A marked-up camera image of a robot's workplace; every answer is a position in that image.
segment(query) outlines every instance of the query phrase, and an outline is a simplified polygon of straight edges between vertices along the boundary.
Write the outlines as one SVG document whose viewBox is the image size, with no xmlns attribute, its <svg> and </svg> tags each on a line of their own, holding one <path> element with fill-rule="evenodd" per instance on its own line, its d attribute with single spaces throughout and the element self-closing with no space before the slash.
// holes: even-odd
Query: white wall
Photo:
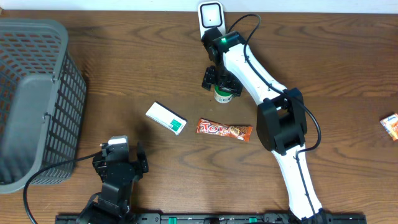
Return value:
<svg viewBox="0 0 398 224">
<path fill-rule="evenodd" d="M 3 9 L 196 11 L 201 0 L 0 0 Z M 398 13 L 398 0 L 220 0 L 226 12 Z"/>
</svg>

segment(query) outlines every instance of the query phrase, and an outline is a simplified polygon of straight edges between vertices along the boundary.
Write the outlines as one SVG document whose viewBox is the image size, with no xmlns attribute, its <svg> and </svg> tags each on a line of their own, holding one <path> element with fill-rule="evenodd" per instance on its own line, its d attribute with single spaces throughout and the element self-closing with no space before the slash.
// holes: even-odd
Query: text on candy wrapper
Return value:
<svg viewBox="0 0 398 224">
<path fill-rule="evenodd" d="M 218 133 L 229 133 L 229 127 L 226 126 L 215 126 L 211 125 L 210 123 L 201 123 L 200 124 L 200 131 L 204 133 L 211 133 L 211 134 L 218 134 Z"/>
</svg>

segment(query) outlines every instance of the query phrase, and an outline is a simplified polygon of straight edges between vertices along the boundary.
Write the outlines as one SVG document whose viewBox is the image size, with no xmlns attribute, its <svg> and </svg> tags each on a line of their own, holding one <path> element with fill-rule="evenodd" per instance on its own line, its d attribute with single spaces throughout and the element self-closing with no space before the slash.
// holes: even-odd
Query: snack package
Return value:
<svg viewBox="0 0 398 224">
<path fill-rule="evenodd" d="M 229 136 L 243 141 L 249 141 L 252 126 L 231 126 L 219 124 L 201 118 L 198 122 L 197 133 L 216 134 L 219 136 Z"/>
<path fill-rule="evenodd" d="M 398 139 L 398 114 L 393 114 L 391 116 L 382 119 L 380 123 L 384 126 L 387 133 L 392 137 L 392 140 Z"/>
</svg>

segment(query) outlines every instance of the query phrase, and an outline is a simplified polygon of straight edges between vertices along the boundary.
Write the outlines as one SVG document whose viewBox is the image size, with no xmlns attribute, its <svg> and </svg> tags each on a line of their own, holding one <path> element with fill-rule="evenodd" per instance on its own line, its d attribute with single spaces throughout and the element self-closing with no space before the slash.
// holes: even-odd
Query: green lid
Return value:
<svg viewBox="0 0 398 224">
<path fill-rule="evenodd" d="M 221 91 L 220 89 L 218 89 L 218 86 L 215 86 L 215 90 L 216 90 L 216 93 L 219 94 L 220 96 L 231 96 L 232 95 L 232 93 L 226 93 L 224 91 Z"/>
</svg>

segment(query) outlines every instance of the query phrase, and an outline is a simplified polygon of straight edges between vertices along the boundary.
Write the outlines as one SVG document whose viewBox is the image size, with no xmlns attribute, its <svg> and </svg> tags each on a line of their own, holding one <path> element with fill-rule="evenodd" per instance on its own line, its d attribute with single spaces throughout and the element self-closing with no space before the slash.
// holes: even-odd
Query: white eraser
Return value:
<svg viewBox="0 0 398 224">
<path fill-rule="evenodd" d="M 149 108 L 146 115 L 173 131 L 175 135 L 179 135 L 187 123 L 187 121 L 156 102 Z"/>
</svg>

